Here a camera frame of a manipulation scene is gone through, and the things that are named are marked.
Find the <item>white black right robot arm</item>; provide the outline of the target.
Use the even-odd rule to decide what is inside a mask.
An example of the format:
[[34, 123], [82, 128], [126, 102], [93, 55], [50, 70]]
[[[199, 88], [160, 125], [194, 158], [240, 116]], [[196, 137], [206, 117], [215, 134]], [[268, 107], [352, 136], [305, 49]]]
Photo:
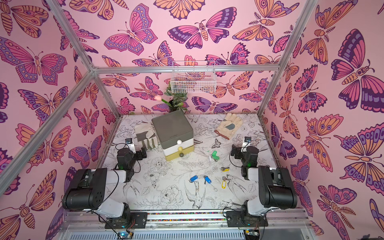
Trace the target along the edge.
[[258, 185], [257, 197], [246, 200], [241, 218], [262, 218], [273, 210], [295, 209], [298, 199], [290, 173], [286, 168], [271, 168], [257, 164], [259, 149], [253, 146], [232, 146], [230, 157], [241, 160], [239, 166], [244, 180]]

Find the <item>key with blue tag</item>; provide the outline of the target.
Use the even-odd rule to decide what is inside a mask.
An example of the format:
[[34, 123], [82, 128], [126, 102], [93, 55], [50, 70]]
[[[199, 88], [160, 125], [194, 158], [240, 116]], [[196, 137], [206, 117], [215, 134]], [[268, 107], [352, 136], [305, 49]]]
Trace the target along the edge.
[[198, 179], [199, 179], [198, 176], [193, 176], [193, 177], [191, 177], [191, 178], [189, 179], [189, 182], [190, 182], [190, 183], [194, 183], [194, 182], [197, 182]]

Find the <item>grey three-drawer storage box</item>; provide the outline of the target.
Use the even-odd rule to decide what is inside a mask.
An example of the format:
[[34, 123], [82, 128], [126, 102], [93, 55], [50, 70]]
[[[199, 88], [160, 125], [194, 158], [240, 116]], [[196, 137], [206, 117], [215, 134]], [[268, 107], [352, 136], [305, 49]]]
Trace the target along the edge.
[[182, 111], [152, 119], [166, 161], [183, 158], [194, 151], [194, 129]]

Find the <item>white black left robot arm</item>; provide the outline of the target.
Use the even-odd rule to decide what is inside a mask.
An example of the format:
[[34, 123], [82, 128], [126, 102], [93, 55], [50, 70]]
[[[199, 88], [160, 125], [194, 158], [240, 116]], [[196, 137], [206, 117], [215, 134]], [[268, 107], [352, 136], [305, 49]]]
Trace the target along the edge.
[[106, 193], [106, 185], [113, 185], [114, 190], [122, 183], [129, 183], [134, 174], [134, 165], [147, 157], [146, 148], [133, 153], [129, 148], [117, 152], [117, 166], [107, 168], [78, 170], [70, 182], [63, 198], [65, 210], [74, 212], [94, 212], [111, 220], [131, 221], [129, 205], [117, 202]]

